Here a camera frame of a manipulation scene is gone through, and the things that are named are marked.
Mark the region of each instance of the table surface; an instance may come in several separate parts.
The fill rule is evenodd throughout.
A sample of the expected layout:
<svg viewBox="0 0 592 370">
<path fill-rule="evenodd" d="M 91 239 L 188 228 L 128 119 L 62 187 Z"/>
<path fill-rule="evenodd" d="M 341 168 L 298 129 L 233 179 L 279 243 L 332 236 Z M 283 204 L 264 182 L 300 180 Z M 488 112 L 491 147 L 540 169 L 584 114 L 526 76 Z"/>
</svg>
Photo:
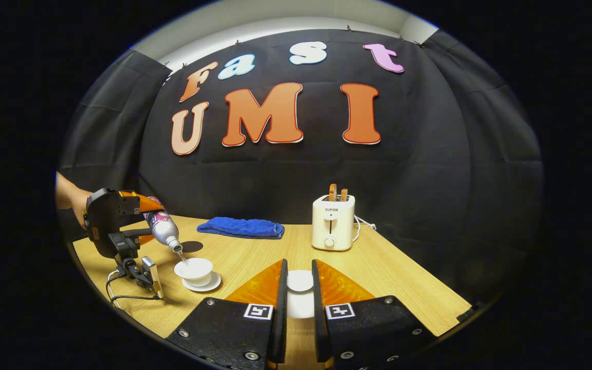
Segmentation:
<svg viewBox="0 0 592 370">
<path fill-rule="evenodd" d="M 257 273 L 283 258 L 287 260 L 289 271 L 309 271 L 312 260 L 320 260 L 353 279 L 375 297 L 394 295 L 436 336 L 456 326 L 456 318 L 471 307 L 451 288 L 367 225 L 362 227 L 360 237 L 349 250 L 324 251 L 312 246 L 312 225 L 284 225 L 282 239 L 244 239 L 197 232 L 196 227 L 207 220 L 182 216 L 171 218 L 178 226 L 180 241 L 198 241 L 204 245 L 202 250 L 185 253 L 185 256 L 210 260 L 222 282 L 209 292 L 188 290 L 173 271 L 181 261 L 179 256 L 155 239 L 141 246 L 136 262 L 140 266 L 141 257 L 147 255 L 157 263 L 165 298 L 163 301 L 119 299 L 117 302 L 132 318 L 163 338 L 171 334 L 202 299 L 225 299 Z M 121 230 L 146 227 L 145 221 L 141 221 Z M 88 276 L 106 296 L 106 277 L 115 270 L 115 262 L 99 255 L 87 238 L 73 245 Z M 111 286 L 115 295 L 151 296 L 129 279 L 117 279 Z M 286 359 L 280 368 L 324 368 L 324 363 L 317 363 L 315 359 L 314 318 L 287 318 Z"/>
</svg>

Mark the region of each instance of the folded towel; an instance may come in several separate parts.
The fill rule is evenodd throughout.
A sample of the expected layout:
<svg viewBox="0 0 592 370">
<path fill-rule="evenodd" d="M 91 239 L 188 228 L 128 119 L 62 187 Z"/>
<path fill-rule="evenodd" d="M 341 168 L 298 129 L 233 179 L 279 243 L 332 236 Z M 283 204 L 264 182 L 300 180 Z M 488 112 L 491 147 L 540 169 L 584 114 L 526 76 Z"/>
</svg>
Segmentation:
<svg viewBox="0 0 592 370">
<path fill-rule="evenodd" d="M 249 239 L 282 239 L 285 227 L 267 220 L 237 220 L 214 217 L 197 227 L 198 232 L 220 234 Z"/>
</svg>

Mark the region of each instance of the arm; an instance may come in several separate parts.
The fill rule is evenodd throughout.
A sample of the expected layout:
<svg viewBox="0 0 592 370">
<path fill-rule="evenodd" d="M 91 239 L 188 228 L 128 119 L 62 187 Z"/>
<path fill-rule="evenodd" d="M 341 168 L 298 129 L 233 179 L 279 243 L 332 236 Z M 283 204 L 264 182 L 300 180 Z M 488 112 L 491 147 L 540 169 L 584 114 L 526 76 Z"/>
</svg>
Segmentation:
<svg viewBox="0 0 592 370">
<path fill-rule="evenodd" d="M 92 192 L 77 188 L 75 184 L 56 172 L 56 207 L 58 209 L 72 208 L 83 229 L 85 229 L 83 212 L 86 209 L 86 200 L 91 194 Z"/>
</svg>

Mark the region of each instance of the letter m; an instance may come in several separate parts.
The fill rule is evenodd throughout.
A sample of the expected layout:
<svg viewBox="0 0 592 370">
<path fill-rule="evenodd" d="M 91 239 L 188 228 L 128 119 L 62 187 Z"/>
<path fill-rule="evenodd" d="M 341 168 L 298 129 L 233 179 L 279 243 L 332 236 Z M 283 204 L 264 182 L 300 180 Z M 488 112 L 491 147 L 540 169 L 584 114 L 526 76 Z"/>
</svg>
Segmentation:
<svg viewBox="0 0 592 370">
<path fill-rule="evenodd" d="M 303 140 L 303 132 L 296 122 L 296 97 L 303 86 L 293 82 L 278 84 L 268 93 L 263 104 L 259 105 L 248 89 L 233 91 L 225 96 L 230 103 L 228 117 L 228 133 L 223 138 L 225 146 L 239 146 L 245 143 L 242 125 L 257 143 L 268 120 L 271 129 L 266 133 L 266 141 L 270 143 L 298 143 Z"/>
</svg>

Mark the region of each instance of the toaster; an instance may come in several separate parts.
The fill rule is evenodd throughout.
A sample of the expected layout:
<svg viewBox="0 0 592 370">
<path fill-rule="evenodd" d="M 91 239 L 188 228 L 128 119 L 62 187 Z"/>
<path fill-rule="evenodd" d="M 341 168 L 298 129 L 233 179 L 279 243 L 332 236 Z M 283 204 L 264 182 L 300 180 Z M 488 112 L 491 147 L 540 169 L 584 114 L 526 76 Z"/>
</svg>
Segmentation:
<svg viewBox="0 0 592 370">
<path fill-rule="evenodd" d="M 312 203 L 312 246 L 320 250 L 345 251 L 353 243 L 355 197 L 346 201 L 319 197 Z"/>
</svg>

